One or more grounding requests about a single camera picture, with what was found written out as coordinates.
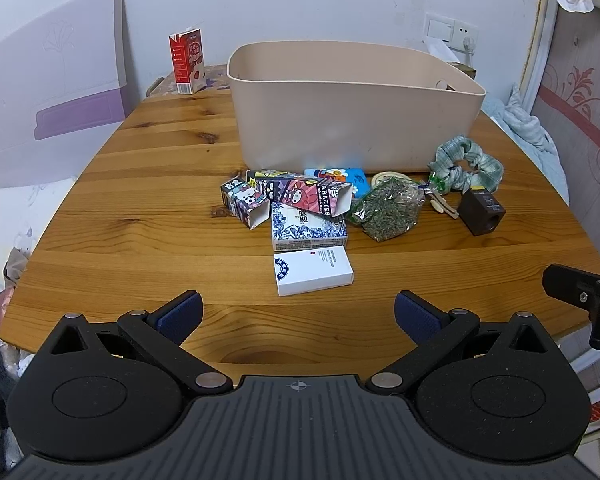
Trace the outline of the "round metal tin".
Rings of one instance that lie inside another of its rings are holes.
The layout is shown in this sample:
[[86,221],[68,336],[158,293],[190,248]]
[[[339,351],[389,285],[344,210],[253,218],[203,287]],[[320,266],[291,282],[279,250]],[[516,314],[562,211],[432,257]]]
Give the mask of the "round metal tin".
[[373,175],[372,180],[370,180],[370,186],[372,188],[377,188],[378,185],[381,185],[391,180],[397,180],[406,183],[414,183],[414,180],[406,174],[401,174],[397,171],[381,171],[378,172],[378,174]]

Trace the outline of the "bag of green tea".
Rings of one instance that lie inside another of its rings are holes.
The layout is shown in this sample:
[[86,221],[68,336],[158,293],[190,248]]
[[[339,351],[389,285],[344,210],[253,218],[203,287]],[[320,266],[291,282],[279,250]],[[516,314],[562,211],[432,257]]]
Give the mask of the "bag of green tea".
[[384,242],[416,226],[424,201],[424,191],[417,183],[391,180],[356,200],[346,219],[376,242]]

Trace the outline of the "blue cartoon tissue pack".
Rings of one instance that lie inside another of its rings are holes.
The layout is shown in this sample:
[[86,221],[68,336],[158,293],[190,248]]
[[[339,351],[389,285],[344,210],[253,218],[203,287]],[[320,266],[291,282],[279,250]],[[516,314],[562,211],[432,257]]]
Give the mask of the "blue cartoon tissue pack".
[[370,192],[370,184],[367,181],[366,174],[360,168],[309,168],[304,170],[304,175],[307,177],[347,182],[351,185],[352,196],[354,198],[361,198]]

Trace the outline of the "white purple flat board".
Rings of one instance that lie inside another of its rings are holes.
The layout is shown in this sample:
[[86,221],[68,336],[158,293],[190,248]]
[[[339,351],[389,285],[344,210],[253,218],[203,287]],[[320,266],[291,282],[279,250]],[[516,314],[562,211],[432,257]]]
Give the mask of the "white purple flat board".
[[131,110],[123,0],[72,0],[0,42],[0,188],[78,176]]

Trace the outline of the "small black box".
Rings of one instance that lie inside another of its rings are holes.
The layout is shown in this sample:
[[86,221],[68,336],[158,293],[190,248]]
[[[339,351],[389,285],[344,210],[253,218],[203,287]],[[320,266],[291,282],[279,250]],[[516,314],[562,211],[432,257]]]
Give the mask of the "small black box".
[[469,190],[463,194],[457,208],[460,220],[473,236],[495,230],[506,214],[506,209],[488,190]]

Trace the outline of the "wall switch and socket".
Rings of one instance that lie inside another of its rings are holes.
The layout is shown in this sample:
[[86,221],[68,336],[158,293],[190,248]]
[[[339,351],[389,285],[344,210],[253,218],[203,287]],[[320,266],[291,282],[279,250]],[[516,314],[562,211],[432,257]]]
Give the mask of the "wall switch and socket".
[[473,55],[477,50],[479,29],[457,18],[427,13],[424,25],[426,46],[445,44],[450,50]]

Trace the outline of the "long cartoon character box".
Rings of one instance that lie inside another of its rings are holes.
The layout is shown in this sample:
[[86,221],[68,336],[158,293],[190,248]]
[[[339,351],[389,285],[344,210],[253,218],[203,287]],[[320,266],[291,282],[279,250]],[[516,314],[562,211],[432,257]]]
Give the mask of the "long cartoon character box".
[[353,202],[349,182],[280,170],[247,170],[246,178],[249,183],[263,188],[272,202],[324,217],[346,214]]

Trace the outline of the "light blue bedding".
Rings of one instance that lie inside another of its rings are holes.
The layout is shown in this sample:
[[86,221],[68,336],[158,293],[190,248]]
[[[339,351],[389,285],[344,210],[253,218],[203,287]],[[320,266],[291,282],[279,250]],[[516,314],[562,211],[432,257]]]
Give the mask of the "light blue bedding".
[[557,146],[541,125],[539,118],[522,107],[520,91],[516,84],[513,85],[507,102],[488,93],[482,102],[481,110],[518,145],[553,185],[562,200],[569,204],[567,178]]

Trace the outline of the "Hello Kitty small box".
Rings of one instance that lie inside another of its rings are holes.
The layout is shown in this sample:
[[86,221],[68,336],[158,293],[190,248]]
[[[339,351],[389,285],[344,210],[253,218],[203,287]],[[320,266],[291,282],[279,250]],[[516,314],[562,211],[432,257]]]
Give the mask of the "Hello Kitty small box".
[[233,178],[224,182],[220,190],[224,206],[248,229],[253,230],[268,220],[270,199],[259,182]]

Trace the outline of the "beige plastic storage bin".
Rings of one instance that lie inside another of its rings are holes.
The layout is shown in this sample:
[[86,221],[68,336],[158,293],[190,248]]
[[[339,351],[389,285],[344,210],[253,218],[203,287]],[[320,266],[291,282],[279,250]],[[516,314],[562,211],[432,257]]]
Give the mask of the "beige plastic storage bin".
[[439,145],[470,133],[486,96],[427,52],[362,42],[244,44],[226,73],[253,170],[424,171]]

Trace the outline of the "red white milk carton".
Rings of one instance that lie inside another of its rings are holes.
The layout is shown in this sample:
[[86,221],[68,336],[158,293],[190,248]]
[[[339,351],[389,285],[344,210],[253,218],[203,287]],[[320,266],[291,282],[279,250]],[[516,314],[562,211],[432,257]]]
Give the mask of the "red white milk carton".
[[194,94],[207,85],[201,30],[189,28],[169,36],[169,47],[176,90]]

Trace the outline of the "blue white porcelain-pattern box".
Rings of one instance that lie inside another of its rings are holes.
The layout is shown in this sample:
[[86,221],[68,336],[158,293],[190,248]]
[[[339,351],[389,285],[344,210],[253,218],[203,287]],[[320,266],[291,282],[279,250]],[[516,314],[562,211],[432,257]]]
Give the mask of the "blue white porcelain-pattern box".
[[281,203],[272,203],[271,232],[274,252],[346,246],[348,241],[343,216],[325,217]]

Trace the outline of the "green plaid scrunchie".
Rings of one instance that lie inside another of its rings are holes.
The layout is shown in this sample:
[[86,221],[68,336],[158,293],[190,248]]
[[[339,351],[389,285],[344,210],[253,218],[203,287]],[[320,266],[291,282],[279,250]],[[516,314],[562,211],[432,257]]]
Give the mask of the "green plaid scrunchie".
[[428,168],[429,181],[441,194],[466,193],[473,188],[493,193],[504,177],[503,164],[467,136],[439,145]]

